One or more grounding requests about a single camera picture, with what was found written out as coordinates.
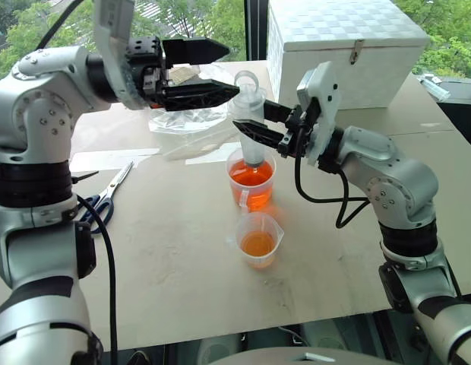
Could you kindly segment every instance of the cable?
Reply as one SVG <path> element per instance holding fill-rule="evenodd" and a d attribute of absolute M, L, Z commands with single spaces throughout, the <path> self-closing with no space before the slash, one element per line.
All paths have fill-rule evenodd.
<path fill-rule="evenodd" d="M 370 204 L 370 201 L 366 197 L 352 197 L 349 198 L 349 181 L 347 180 L 345 174 L 342 170 L 338 172 L 340 178 L 342 179 L 343 184 L 343 197 L 342 198 L 312 198 L 310 195 L 306 194 L 306 192 L 302 188 L 302 181 L 301 181 L 301 168 L 302 168 L 302 137 L 305 133 L 304 129 L 300 129 L 298 132 L 298 136 L 296 138 L 296 159 L 295 159 L 295 184 L 296 190 L 298 193 L 312 203 L 339 203 L 341 202 L 342 205 L 340 206 L 340 211 L 337 216 L 337 221 L 335 222 L 335 227 L 338 229 L 345 227 L 362 209 L 364 209 L 367 205 Z M 357 207 L 344 221 L 343 215 L 347 209 L 348 202 L 363 202 L 359 207 Z"/>
<path fill-rule="evenodd" d="M 100 232 L 106 244 L 107 262 L 109 263 L 109 325 L 111 337 L 111 365 L 118 363 L 118 347 L 117 347 L 117 321 L 115 314 L 115 263 L 114 252 L 112 251 L 111 239 L 107 233 L 106 225 L 102 218 L 97 214 L 96 210 L 84 198 L 77 195 L 77 200 L 81 203 L 99 226 Z"/>
<path fill-rule="evenodd" d="M 457 292 L 457 299 L 462 300 L 462 292 L 460 291 L 460 287 L 458 286 L 457 278 L 455 278 L 454 271 L 452 270 L 448 259 L 445 258 L 445 260 L 447 260 L 448 270 L 450 270 L 451 282 L 454 285 L 455 291 Z"/>
<path fill-rule="evenodd" d="M 62 15 L 60 15 L 57 21 L 52 25 L 52 27 L 48 29 L 48 32 L 46 32 L 46 34 L 40 40 L 40 43 L 38 43 L 38 46 L 36 46 L 35 50 L 43 49 L 46 47 L 46 45 L 53 38 L 57 30 L 62 26 L 62 24 L 72 13 L 72 11 L 75 10 L 75 8 L 81 4 L 82 1 L 83 0 L 74 0 L 70 3 L 70 5 L 63 11 Z"/>
<path fill-rule="evenodd" d="M 298 193 L 312 203 L 340 203 L 343 202 L 343 198 L 312 198 L 310 195 L 306 194 L 302 188 L 301 182 L 301 166 L 302 166 L 302 136 L 305 133 L 304 129 L 300 129 L 298 132 L 298 137 L 296 138 L 296 157 L 295 157 L 295 183 L 296 190 Z M 348 198 L 348 202 L 368 202 L 368 199 L 365 197 L 361 198 Z"/>
<path fill-rule="evenodd" d="M 347 177 L 345 176 L 345 173 L 343 173 L 342 170 L 340 170 L 338 174 L 340 175 L 340 178 L 342 179 L 343 200 L 342 200 L 342 205 L 340 206 L 339 215 L 337 216 L 337 221 L 335 222 L 335 227 L 340 229 L 340 228 L 344 228 L 362 209 L 364 209 L 371 202 L 368 199 L 366 199 L 365 202 L 363 202 L 352 213 L 350 213 L 349 216 L 344 221 L 342 221 L 343 215 L 345 214 L 345 211 L 347 209 L 347 202 L 349 201 L 349 181 L 347 180 Z"/>
<path fill-rule="evenodd" d="M 286 332 L 286 333 L 289 333 L 290 335 L 293 335 L 295 336 L 297 339 L 299 339 L 307 348 L 310 348 L 310 344 L 308 343 L 308 341 L 306 341 L 302 336 L 300 336 L 299 334 L 297 334 L 296 332 L 292 331 L 291 329 L 287 329 L 287 328 L 284 328 L 282 326 L 278 327 L 281 331 L 283 332 Z"/>

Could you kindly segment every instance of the green foliage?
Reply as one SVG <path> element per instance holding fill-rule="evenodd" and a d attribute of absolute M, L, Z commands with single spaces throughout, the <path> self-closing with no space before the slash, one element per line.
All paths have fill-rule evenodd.
<path fill-rule="evenodd" d="M 153 0 L 138 0 L 144 3 Z M 245 59 L 243 0 L 159 0 L 161 10 L 157 23 L 134 13 L 131 35 L 159 35 L 164 38 L 171 30 L 178 37 L 212 37 L 231 49 L 227 61 Z M 43 35 L 58 19 L 48 2 L 34 0 L 0 1 L 0 17 L 4 17 L 9 47 L 0 52 L 0 78 L 15 62 L 32 52 Z M 70 15 L 49 46 L 83 45 L 95 51 L 93 41 L 93 1 L 86 0 Z"/>
<path fill-rule="evenodd" d="M 51 13 L 51 7 L 47 2 L 36 2 L 26 10 L 14 12 L 16 24 L 8 29 L 7 36 L 10 46 L 0 52 L 0 78 L 6 76 L 13 64 L 21 57 L 35 49 L 43 35 L 59 16 L 59 13 Z M 61 47 L 81 44 L 90 51 L 95 51 L 92 16 L 93 2 L 84 1 L 68 17 L 49 42 L 49 46 Z M 152 21 L 136 13 L 131 28 L 135 37 L 156 34 L 159 31 Z"/>
<path fill-rule="evenodd" d="M 192 38 L 201 29 L 206 33 L 203 19 L 212 7 L 212 0 L 157 0 L 156 3 L 161 10 L 157 20 L 174 30 L 176 37 Z"/>
<path fill-rule="evenodd" d="M 0 31 L 6 33 L 11 25 L 16 24 L 14 10 L 24 10 L 29 8 L 33 0 L 0 0 Z"/>
<path fill-rule="evenodd" d="M 243 0 L 218 0 L 207 17 L 212 37 L 230 48 L 225 61 L 245 61 Z"/>
<path fill-rule="evenodd" d="M 471 78 L 471 0 L 396 0 L 431 43 L 413 72 Z"/>

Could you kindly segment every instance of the measuring cup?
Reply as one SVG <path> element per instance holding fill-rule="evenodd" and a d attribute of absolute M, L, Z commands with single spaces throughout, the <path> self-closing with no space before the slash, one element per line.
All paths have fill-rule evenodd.
<path fill-rule="evenodd" d="M 251 255 L 246 244 L 251 235 L 260 235 L 270 238 L 270 251 L 265 255 Z M 280 225 L 269 214 L 255 211 L 243 214 L 237 224 L 235 231 L 235 242 L 240 249 L 245 261 L 254 268 L 266 268 L 275 259 L 275 253 L 283 239 L 284 231 Z"/>
<path fill-rule="evenodd" d="M 265 154 L 264 159 L 269 163 L 273 173 L 270 178 L 264 181 L 262 184 L 247 186 L 242 185 L 235 181 L 230 176 L 232 167 L 244 160 L 242 149 L 237 149 L 229 155 L 226 162 L 226 172 L 229 177 L 230 187 L 232 189 L 232 195 L 234 196 L 235 202 L 242 208 L 243 211 L 257 211 L 262 209 L 270 201 L 271 194 L 273 191 L 273 178 L 276 172 L 276 161 L 270 154 Z"/>

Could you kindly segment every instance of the scissors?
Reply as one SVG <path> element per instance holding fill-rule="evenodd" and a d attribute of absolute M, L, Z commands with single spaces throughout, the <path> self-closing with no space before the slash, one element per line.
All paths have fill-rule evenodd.
<path fill-rule="evenodd" d="M 134 163 L 131 161 L 114 176 L 114 179 L 111 180 L 108 186 L 100 194 L 92 195 L 89 198 L 85 199 L 90 205 L 92 205 L 98 215 L 100 215 L 104 211 L 107 211 L 106 216 L 103 218 L 104 224 L 107 224 L 110 221 L 112 215 L 114 214 L 114 202 L 112 201 L 114 191 L 119 185 L 122 184 L 125 177 L 128 175 L 129 171 L 133 166 Z M 95 220 L 93 218 L 93 215 L 89 211 L 86 211 L 81 217 L 81 222 L 87 222 L 90 225 L 92 225 L 94 221 Z M 100 233 L 100 229 L 96 228 L 92 230 L 92 233 Z"/>

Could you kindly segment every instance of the plastic measuring cup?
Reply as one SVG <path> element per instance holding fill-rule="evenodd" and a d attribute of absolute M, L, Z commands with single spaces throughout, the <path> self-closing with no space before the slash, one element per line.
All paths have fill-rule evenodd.
<path fill-rule="evenodd" d="M 229 155 L 226 162 L 226 172 L 229 176 L 230 187 L 235 202 L 246 211 L 256 211 L 262 209 L 270 201 L 273 191 L 273 178 L 276 172 L 276 161 L 270 154 L 264 155 L 264 162 L 272 169 L 272 174 L 264 182 L 258 185 L 243 185 L 231 176 L 233 169 L 244 163 L 242 149 L 237 149 Z M 262 169 L 267 166 L 259 166 L 257 169 Z"/>
<path fill-rule="evenodd" d="M 250 266 L 266 268 L 274 261 L 283 236 L 283 229 L 273 217 L 255 211 L 241 216 L 235 242 Z"/>

